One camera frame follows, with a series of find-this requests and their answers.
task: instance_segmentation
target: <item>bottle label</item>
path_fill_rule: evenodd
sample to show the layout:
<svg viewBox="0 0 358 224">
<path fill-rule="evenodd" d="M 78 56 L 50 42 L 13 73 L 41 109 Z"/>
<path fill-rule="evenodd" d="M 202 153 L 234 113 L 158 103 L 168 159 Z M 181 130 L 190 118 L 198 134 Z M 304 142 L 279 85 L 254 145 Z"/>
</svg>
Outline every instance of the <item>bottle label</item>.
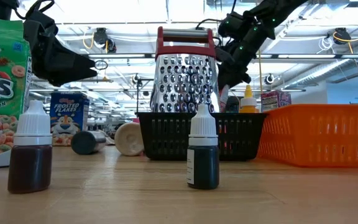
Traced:
<svg viewBox="0 0 358 224">
<path fill-rule="evenodd" d="M 194 184 L 194 150 L 187 149 L 187 182 Z"/>
</svg>

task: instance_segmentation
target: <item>ceiling fixture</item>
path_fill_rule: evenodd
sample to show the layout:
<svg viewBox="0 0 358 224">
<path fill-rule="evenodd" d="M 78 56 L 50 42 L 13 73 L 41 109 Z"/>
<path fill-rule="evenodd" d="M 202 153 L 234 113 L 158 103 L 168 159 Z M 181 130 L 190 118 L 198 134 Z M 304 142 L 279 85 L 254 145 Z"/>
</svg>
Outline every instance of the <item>ceiling fixture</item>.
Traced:
<svg viewBox="0 0 358 224">
<path fill-rule="evenodd" d="M 271 73 L 269 73 L 269 75 L 265 77 L 265 84 L 271 85 L 273 84 L 273 82 L 274 82 L 274 76 Z"/>
<path fill-rule="evenodd" d="M 351 35 L 346 31 L 346 28 L 336 28 L 334 33 L 334 43 L 338 45 L 347 44 L 351 40 Z"/>
<path fill-rule="evenodd" d="M 106 53 L 116 53 L 116 43 L 107 36 L 106 28 L 96 28 L 96 32 L 93 34 L 93 40 L 95 46 L 105 50 Z"/>
</svg>

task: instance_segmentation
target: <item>cardboard box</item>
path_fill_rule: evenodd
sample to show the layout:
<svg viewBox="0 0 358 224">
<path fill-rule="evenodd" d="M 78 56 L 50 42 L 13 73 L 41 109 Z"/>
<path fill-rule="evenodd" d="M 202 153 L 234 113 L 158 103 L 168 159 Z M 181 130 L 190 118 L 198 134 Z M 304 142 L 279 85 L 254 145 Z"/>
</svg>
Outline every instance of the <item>cardboard box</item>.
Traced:
<svg viewBox="0 0 358 224">
<path fill-rule="evenodd" d="M 90 101 L 77 92 L 58 92 L 51 96 L 50 130 L 53 145 L 71 146 L 72 137 L 86 130 Z"/>
<path fill-rule="evenodd" d="M 291 105 L 291 94 L 280 90 L 271 91 L 270 93 L 263 93 L 262 112 L 267 112 L 286 105 Z"/>
<path fill-rule="evenodd" d="M 23 22 L 0 20 L 0 167 L 9 166 L 17 120 L 29 105 L 31 65 Z"/>
</svg>

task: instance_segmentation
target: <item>orange plastic basket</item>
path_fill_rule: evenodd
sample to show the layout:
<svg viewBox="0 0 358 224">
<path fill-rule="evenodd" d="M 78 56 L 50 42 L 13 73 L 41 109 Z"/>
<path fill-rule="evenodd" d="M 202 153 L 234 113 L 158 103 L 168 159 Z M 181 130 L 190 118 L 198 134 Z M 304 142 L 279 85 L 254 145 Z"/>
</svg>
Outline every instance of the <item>orange plastic basket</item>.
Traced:
<svg viewBox="0 0 358 224">
<path fill-rule="evenodd" d="M 290 105 L 268 114 L 259 157 L 302 167 L 358 167 L 358 105 Z"/>
</svg>

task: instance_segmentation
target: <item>black cylinder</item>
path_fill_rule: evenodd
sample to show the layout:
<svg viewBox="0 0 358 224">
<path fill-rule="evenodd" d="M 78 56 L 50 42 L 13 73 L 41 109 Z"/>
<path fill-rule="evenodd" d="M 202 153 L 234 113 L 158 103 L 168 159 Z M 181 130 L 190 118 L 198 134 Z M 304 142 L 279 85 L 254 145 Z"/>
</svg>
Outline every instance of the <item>black cylinder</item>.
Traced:
<svg viewBox="0 0 358 224">
<path fill-rule="evenodd" d="M 71 148 L 79 155 L 98 152 L 106 145 L 106 137 L 99 131 L 81 131 L 71 139 Z"/>
</svg>

